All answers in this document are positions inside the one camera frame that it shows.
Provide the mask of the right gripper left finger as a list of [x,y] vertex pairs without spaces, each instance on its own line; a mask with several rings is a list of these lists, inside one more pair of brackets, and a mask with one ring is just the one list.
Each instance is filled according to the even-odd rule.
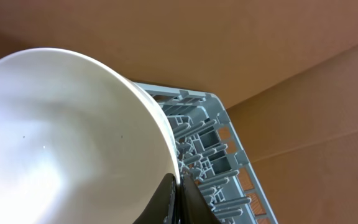
[[176,224],[177,183],[173,174],[165,174],[144,211],[134,224]]

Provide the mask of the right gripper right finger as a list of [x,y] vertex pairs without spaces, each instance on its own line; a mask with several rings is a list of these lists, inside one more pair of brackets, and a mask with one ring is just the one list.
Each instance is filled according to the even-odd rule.
[[198,186],[190,176],[183,176],[180,184],[181,224],[221,224],[209,208]]

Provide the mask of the small white bowl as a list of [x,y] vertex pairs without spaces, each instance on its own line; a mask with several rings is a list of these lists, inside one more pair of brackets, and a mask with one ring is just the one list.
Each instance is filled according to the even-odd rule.
[[0,59],[0,223],[132,223],[167,174],[172,129],[134,82],[83,54]]

